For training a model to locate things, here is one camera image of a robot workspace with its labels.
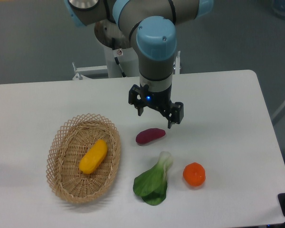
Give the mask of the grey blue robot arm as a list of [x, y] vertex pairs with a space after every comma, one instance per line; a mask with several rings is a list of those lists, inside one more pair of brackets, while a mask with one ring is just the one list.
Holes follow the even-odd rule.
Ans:
[[128, 102], [138, 115], [149, 107], [179, 124], [183, 103], [171, 101], [176, 25], [209, 13], [211, 0], [67, 0], [74, 22], [87, 26], [103, 20], [115, 24], [138, 56], [139, 85], [129, 91]]

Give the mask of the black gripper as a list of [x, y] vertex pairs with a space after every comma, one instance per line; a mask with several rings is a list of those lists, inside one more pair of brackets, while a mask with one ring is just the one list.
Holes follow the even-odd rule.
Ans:
[[148, 85], [133, 85], [129, 90], [128, 103], [134, 105], [139, 116], [146, 106], [165, 115], [168, 129], [173, 124], [180, 124], [184, 117], [184, 104], [171, 101], [171, 86], [160, 92], [152, 92]]

